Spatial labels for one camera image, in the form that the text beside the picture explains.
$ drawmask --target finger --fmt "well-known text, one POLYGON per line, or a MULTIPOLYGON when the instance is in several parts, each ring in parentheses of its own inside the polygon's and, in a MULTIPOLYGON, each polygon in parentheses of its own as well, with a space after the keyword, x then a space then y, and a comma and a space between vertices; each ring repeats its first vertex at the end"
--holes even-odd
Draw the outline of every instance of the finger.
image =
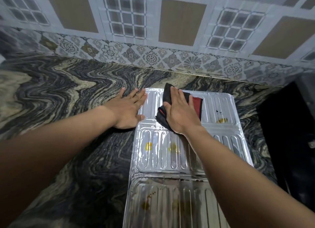
POLYGON ((187 103, 187 101, 186 101, 186 99, 185 99, 184 92, 183 92, 181 89, 179 89, 179 90, 178 90, 178 93, 179 93, 180 99, 181 99, 184 103, 187 103))
POLYGON ((163 105, 166 110, 166 115, 171 115, 171 105, 168 102, 164 102, 163 105))
POLYGON ((173 103, 178 103, 177 94, 176 94, 176 89, 172 86, 171 87, 171 101, 172 101, 172 104, 173 103))
POLYGON ((195 111, 194 99, 192 98, 192 95, 189 95, 189 106, 195 111))
POLYGON ((131 93, 128 95, 129 98, 133 98, 135 94, 138 92, 138 88, 135 88, 131 93))
POLYGON ((146 92, 145 89, 142 89, 136 96, 134 96, 131 100, 132 102, 137 102, 143 95, 144 93, 146 92))
POLYGON ((116 98, 122 98, 123 97, 123 94, 125 92, 126 88, 125 87, 122 87, 118 93, 118 95, 116 96, 116 98))
POLYGON ((136 119, 137 119, 137 123, 139 123, 140 121, 144 120, 146 117, 143 114, 137 114, 136 115, 136 119))
POLYGON ((138 109, 144 104, 144 102, 147 99, 147 96, 148 96, 147 94, 144 94, 137 102, 135 102, 135 105, 137 106, 138 109))

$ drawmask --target granite countertop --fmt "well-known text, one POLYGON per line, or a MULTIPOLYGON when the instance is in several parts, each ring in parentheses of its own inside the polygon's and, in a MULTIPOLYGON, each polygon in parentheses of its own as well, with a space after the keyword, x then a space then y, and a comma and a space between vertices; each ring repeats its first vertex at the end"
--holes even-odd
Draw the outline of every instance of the granite countertop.
MULTIPOLYGON (((0 67, 0 138, 72 116, 115 96, 122 86, 232 94, 255 168, 276 183, 256 106, 279 88, 46 55, 15 55, 0 67)), ((120 227, 134 129, 110 129, 68 162, 13 227, 120 227)))

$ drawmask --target marble pattern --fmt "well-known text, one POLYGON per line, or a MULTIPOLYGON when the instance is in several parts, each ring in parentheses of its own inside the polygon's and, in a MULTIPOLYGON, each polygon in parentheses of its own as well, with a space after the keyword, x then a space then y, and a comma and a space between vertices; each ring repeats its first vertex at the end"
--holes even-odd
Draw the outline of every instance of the marble pattern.
MULTIPOLYGON (((187 90, 230 93, 254 166, 276 183, 256 106, 278 87, 38 54, 9 58, 0 67, 0 81, 0 139, 98 106, 122 86, 128 93, 169 82, 187 90)), ((104 132, 65 165, 11 227, 120 227, 133 138, 134 129, 104 132)))
POLYGON ((0 38, 3 38, 3 43, 10 44, 17 51, 75 57, 273 86, 284 86, 301 73, 315 73, 315 69, 311 68, 12 27, 0 27, 0 38))

